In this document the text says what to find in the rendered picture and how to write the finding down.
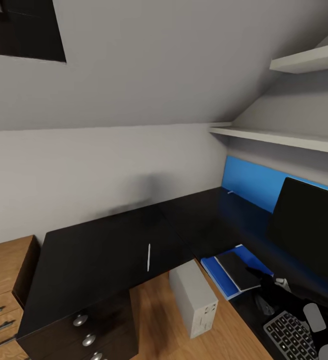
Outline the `desktop computer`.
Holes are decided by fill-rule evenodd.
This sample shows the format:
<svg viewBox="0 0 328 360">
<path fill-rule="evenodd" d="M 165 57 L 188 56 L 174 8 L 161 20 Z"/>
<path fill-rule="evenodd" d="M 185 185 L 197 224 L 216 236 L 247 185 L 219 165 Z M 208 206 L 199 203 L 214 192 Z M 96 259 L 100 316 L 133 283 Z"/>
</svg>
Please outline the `desktop computer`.
<svg viewBox="0 0 328 360">
<path fill-rule="evenodd" d="M 189 338 L 211 330 L 219 300 L 195 260 L 170 270 L 169 285 Z"/>
</svg>

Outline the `monitor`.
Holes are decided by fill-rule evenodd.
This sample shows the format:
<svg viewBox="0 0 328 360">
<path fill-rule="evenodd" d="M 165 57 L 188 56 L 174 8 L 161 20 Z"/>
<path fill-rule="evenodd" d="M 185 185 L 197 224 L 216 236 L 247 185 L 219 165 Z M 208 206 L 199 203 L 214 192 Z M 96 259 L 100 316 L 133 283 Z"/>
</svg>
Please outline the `monitor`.
<svg viewBox="0 0 328 360">
<path fill-rule="evenodd" d="M 286 177 L 265 238 L 328 283 L 328 190 Z M 328 304 L 328 298 L 290 286 Z"/>
</svg>

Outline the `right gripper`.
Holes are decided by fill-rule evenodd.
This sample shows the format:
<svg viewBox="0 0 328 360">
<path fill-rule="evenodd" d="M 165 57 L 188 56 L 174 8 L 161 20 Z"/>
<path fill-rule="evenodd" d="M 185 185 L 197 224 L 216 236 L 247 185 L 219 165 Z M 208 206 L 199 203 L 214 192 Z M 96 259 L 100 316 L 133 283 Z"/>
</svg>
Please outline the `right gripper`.
<svg viewBox="0 0 328 360">
<path fill-rule="evenodd" d="M 273 276 L 263 273 L 262 270 L 258 270 L 255 268 L 247 267 L 247 271 L 252 273 L 254 276 L 256 276 L 260 280 L 260 285 L 263 289 L 261 291 L 258 288 L 254 288 L 254 290 L 272 307 L 274 308 L 276 305 L 281 307 L 286 311 L 285 308 L 285 299 L 289 294 L 292 294 L 291 292 L 288 292 L 284 288 L 278 286 L 275 284 L 273 280 Z"/>
</svg>

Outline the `folder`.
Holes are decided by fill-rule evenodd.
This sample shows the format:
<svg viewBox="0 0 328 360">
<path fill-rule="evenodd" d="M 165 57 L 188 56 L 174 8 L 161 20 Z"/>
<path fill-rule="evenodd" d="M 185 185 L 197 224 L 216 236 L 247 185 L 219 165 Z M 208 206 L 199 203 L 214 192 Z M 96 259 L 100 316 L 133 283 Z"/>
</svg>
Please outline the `folder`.
<svg viewBox="0 0 328 360">
<path fill-rule="evenodd" d="M 241 292 L 236 287 L 235 283 L 231 280 L 231 278 L 227 275 L 227 273 L 218 263 L 215 256 L 228 254 L 231 252 L 235 252 L 235 254 L 239 256 L 250 268 L 254 268 L 263 271 L 263 273 L 274 276 L 274 273 L 270 271 L 254 254 L 252 254 L 242 244 L 202 258 L 200 262 L 202 267 L 205 269 L 207 274 L 213 280 L 213 282 L 227 301 L 231 300 L 234 297 L 237 297 L 243 292 Z"/>
</svg>

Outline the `keyboard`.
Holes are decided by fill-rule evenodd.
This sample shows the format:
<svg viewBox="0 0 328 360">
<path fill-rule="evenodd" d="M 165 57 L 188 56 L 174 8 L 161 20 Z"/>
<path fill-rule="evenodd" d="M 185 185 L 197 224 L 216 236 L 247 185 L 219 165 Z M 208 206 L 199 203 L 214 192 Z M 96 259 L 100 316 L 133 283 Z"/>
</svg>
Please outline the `keyboard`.
<svg viewBox="0 0 328 360">
<path fill-rule="evenodd" d="M 307 321 L 284 310 L 263 329 L 286 360 L 319 360 Z"/>
</svg>

